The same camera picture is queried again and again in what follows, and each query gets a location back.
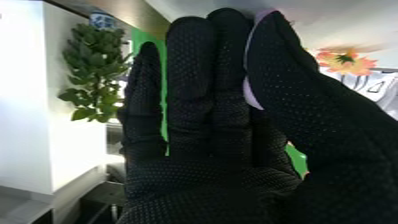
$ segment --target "ceiling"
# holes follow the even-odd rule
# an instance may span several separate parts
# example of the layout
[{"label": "ceiling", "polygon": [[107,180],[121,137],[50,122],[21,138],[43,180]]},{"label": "ceiling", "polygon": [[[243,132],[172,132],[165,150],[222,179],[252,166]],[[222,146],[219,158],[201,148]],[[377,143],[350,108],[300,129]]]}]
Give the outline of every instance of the ceiling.
[{"label": "ceiling", "polygon": [[206,16],[220,7],[249,13],[272,7],[295,22],[309,49],[398,47],[396,0],[147,0],[147,3],[169,21],[188,15]]},{"label": "ceiling", "polygon": [[171,23],[144,0],[85,1],[158,39],[163,39]]},{"label": "ceiling", "polygon": [[252,15],[275,8],[293,21],[304,47],[355,47],[380,67],[398,68],[396,0],[57,0],[83,2],[163,39],[169,22],[183,16],[206,16],[222,7]]}]

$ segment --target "black mesh fabric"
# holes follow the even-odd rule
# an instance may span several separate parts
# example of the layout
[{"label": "black mesh fabric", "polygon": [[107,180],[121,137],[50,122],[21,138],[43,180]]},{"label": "black mesh fabric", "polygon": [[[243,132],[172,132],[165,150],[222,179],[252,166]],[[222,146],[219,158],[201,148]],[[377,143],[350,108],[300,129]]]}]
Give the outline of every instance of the black mesh fabric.
[{"label": "black mesh fabric", "polygon": [[[238,87],[249,30],[231,9],[211,13],[208,20],[185,18],[172,23],[169,157],[158,55],[151,44],[142,47],[119,111],[128,164],[119,224],[398,223],[396,123],[316,73],[277,12],[256,27],[247,52],[265,111],[249,109]],[[304,182],[284,153],[286,139],[309,157]]]},{"label": "black mesh fabric", "polygon": [[252,35],[249,82],[311,174],[284,223],[398,223],[398,124],[375,103],[318,73],[279,12]]}]

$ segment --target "black glove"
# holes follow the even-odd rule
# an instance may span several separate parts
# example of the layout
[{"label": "black glove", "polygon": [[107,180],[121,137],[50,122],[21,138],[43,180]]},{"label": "black glove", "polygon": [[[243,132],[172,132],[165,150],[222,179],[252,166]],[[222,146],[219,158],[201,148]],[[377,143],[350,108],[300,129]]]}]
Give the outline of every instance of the black glove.
[{"label": "black glove", "polygon": [[167,34],[169,152],[160,136],[160,60],[144,44],[126,87],[128,205],[119,223],[270,223],[300,183],[286,137],[245,104],[251,23],[224,9]]},{"label": "black glove", "polygon": [[284,223],[398,223],[398,123],[320,74],[279,12],[252,32],[247,73],[259,105],[307,155]]}]

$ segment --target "finger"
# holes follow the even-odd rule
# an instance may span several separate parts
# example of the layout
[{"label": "finger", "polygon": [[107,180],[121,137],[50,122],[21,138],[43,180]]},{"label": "finger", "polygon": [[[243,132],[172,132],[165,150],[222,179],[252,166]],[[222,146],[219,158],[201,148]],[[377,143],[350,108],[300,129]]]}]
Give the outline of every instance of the finger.
[{"label": "finger", "polygon": [[[357,140],[368,142],[364,135],[354,135],[359,130],[352,119],[357,118],[350,113],[362,112],[352,106],[366,107],[375,114],[380,114],[380,110],[343,85],[314,72],[309,56],[295,56],[306,55],[306,52],[297,50],[298,38],[288,26],[279,12],[265,17],[258,25],[247,54],[249,82],[265,111],[314,167],[327,161],[338,162],[362,155],[361,147],[327,152],[325,144],[345,141],[348,146],[355,135]],[[380,152],[370,150],[366,159],[380,159]]]},{"label": "finger", "polygon": [[167,129],[172,157],[210,156],[213,61],[210,21],[179,19],[167,33]]},{"label": "finger", "polygon": [[217,34],[219,50],[215,59],[215,106],[211,115],[213,156],[236,158],[243,149],[251,149],[249,105],[243,98],[242,82],[245,78],[243,52],[251,33],[251,24],[242,13],[220,9],[208,15]]},{"label": "finger", "polygon": [[398,204],[396,122],[373,102],[318,73],[313,60],[275,12],[254,30],[247,68],[258,102],[307,155],[311,174],[286,208],[295,220],[286,217],[284,221],[391,223],[398,218],[391,206]]},{"label": "finger", "polygon": [[124,89],[124,106],[117,111],[123,124],[123,152],[128,162],[137,164],[165,156],[165,141],[160,134],[160,58],[153,43],[146,43]]},{"label": "finger", "polygon": [[251,122],[254,167],[268,167],[300,178],[284,150],[288,144],[286,135],[279,131],[267,113],[256,108],[251,108]]}]

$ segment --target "leaf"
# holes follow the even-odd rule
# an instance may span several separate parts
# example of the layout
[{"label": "leaf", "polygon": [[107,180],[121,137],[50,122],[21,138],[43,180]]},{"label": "leaf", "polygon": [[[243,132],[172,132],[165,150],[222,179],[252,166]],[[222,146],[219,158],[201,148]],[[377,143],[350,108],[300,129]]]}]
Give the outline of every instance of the leaf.
[{"label": "leaf", "polygon": [[92,56],[91,56],[91,64],[101,68],[103,65],[105,65],[105,60],[103,60],[103,55],[99,53],[96,53]]},{"label": "leaf", "polygon": [[103,114],[107,114],[107,115],[114,115],[117,109],[119,109],[119,107],[112,106],[112,104],[105,104],[99,106],[99,110],[101,110]]},{"label": "leaf", "polygon": [[117,95],[107,95],[103,97],[103,103],[105,104],[114,104],[117,102]]},{"label": "leaf", "polygon": [[87,45],[83,44],[83,42],[80,43],[80,55],[85,59],[91,58],[91,54],[92,54],[92,51],[91,51],[91,48],[87,47]]},{"label": "leaf", "polygon": [[85,85],[89,83],[89,80],[83,80],[80,78],[75,78],[71,76],[68,76],[69,82],[73,85]]},{"label": "leaf", "polygon": [[112,34],[110,34],[110,32],[107,32],[103,35],[103,43],[110,43],[112,40],[114,40]]},{"label": "leaf", "polygon": [[75,40],[68,40],[68,44],[69,44],[71,49],[73,49],[75,52],[76,52],[76,50],[78,50],[78,41],[75,41]]},{"label": "leaf", "polygon": [[80,41],[82,40],[82,34],[80,34],[80,32],[75,28],[71,29],[71,34],[73,34],[75,40]]},{"label": "leaf", "polygon": [[107,45],[105,45],[105,47],[103,47],[103,52],[105,52],[107,54],[112,54],[112,53],[115,52],[115,48],[114,48],[112,44],[107,44]]},{"label": "leaf", "polygon": [[98,120],[101,123],[107,123],[110,118],[112,118],[110,115],[101,114],[101,115],[98,115],[96,120]]},{"label": "leaf", "polygon": [[128,56],[123,58],[123,60],[121,60],[121,64],[126,63],[126,61],[128,61],[128,59],[131,58],[131,56],[133,56],[133,53],[130,53]]},{"label": "leaf", "polygon": [[76,99],[76,95],[66,92],[59,95],[59,99],[64,101],[73,101]]},{"label": "leaf", "polygon": [[78,110],[73,113],[71,120],[73,121],[82,120],[94,114],[96,114],[96,109],[78,108]]},{"label": "leaf", "polygon": [[123,36],[124,36],[124,30],[123,29],[117,29],[114,33],[115,33],[117,38],[123,38]]},{"label": "leaf", "polygon": [[75,57],[71,56],[68,51],[64,51],[64,59],[66,59],[66,63],[69,65],[69,67],[76,69],[80,67],[80,62],[75,59]]},{"label": "leaf", "polygon": [[91,33],[85,34],[85,36],[83,36],[83,43],[85,43],[85,45],[92,45],[96,43],[96,38]]}]

